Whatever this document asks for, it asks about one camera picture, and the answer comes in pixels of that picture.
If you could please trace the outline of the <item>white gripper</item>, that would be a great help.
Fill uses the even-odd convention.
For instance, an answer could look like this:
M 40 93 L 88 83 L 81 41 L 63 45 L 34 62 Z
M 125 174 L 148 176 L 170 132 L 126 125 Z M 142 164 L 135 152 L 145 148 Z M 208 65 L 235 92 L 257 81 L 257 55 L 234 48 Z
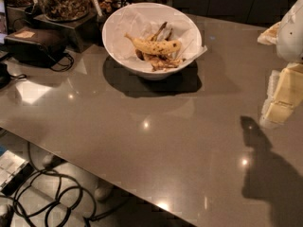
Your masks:
M 272 71 L 261 110 L 259 124 L 274 129 L 282 126 L 303 101 L 303 0 L 297 0 L 281 22 L 262 32 L 258 42 L 276 44 L 278 56 L 290 62 L 282 71 Z

